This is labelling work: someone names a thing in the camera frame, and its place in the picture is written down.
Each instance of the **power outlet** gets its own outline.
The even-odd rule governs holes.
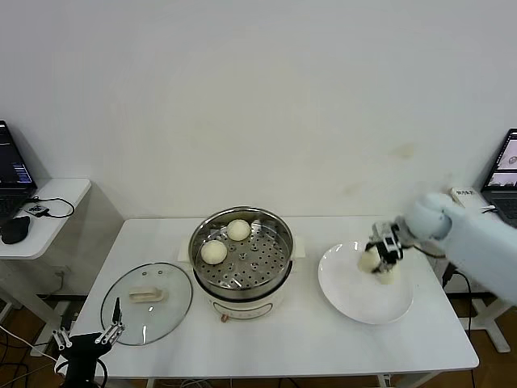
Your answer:
[[[54,273],[64,273],[65,276],[70,273],[70,268],[68,265],[53,265],[52,270]]]

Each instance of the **computer mouse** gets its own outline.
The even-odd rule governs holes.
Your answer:
[[[17,217],[7,221],[0,229],[2,241],[5,244],[19,243],[27,237],[30,223],[31,218],[29,216]]]

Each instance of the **laptop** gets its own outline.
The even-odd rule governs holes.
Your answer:
[[[6,122],[0,120],[0,225],[14,217],[36,189]]]
[[[505,223],[517,227],[517,129],[508,131],[481,195]]]

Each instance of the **wooden floor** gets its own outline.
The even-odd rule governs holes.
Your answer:
[[[459,316],[466,316],[468,313],[467,301],[452,301],[456,312]],[[510,353],[500,354],[494,349],[490,342],[488,335],[484,331],[473,331],[472,341],[476,349],[477,355],[480,359],[480,365],[474,371],[477,388],[506,388],[517,387],[517,309],[512,308],[507,311],[498,320],[504,335],[511,348],[514,349]],[[13,331],[16,335],[26,339],[33,340],[43,327],[43,323],[26,309],[12,311],[6,318],[3,325]],[[6,342],[6,334],[0,333],[0,341]],[[9,338],[10,345],[23,345],[18,340]],[[6,347],[0,345],[0,354],[3,354]],[[52,354],[56,349],[49,349]],[[41,366],[47,365],[40,371],[33,373],[29,377],[29,388],[57,388],[62,378],[55,375],[53,372],[53,363],[45,357],[31,357],[29,352],[25,349],[9,348],[4,363],[19,363],[27,364],[30,370],[37,369]],[[0,367],[0,387],[3,384],[11,381],[15,375],[16,366],[2,365]],[[17,376],[26,373],[24,367],[20,367]],[[20,378],[14,383],[12,388],[24,388],[25,378]],[[319,377],[319,378],[296,378],[294,382],[300,388],[356,388],[376,386],[376,379],[374,377]],[[134,381],[135,387],[145,388],[145,380]],[[157,382],[156,388],[167,388],[175,386],[179,388],[178,381],[163,381]],[[209,383],[214,388],[230,388],[229,380],[211,380]],[[296,388],[296,385],[288,378],[282,379],[280,382],[281,388]],[[279,379],[234,379],[232,381],[233,388],[277,388],[279,386]],[[470,372],[450,372],[442,373],[438,377],[424,384],[424,388],[471,388],[472,382],[470,379]]]

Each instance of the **white side table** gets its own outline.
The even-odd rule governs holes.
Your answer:
[[[46,179],[38,181],[37,184],[38,190],[35,196],[39,198],[60,197],[75,207],[79,205],[91,186],[88,179]],[[45,203],[45,206],[49,207],[54,214],[66,214],[70,211],[69,206],[60,201],[48,202]],[[18,215],[29,216],[23,210]],[[64,306],[59,305],[57,310],[50,308],[36,295],[32,285],[23,276],[12,271],[3,260],[31,260],[42,256],[68,218],[30,217],[29,232],[23,241],[12,245],[6,245],[0,241],[0,288],[14,298],[14,300],[7,301],[6,308],[10,309],[16,301],[26,306],[48,323],[48,327],[46,326],[41,333],[41,335],[47,335],[47,331],[50,332],[53,327],[59,327],[61,323],[59,313],[62,313]],[[4,309],[0,313],[0,317],[5,317],[7,311]]]

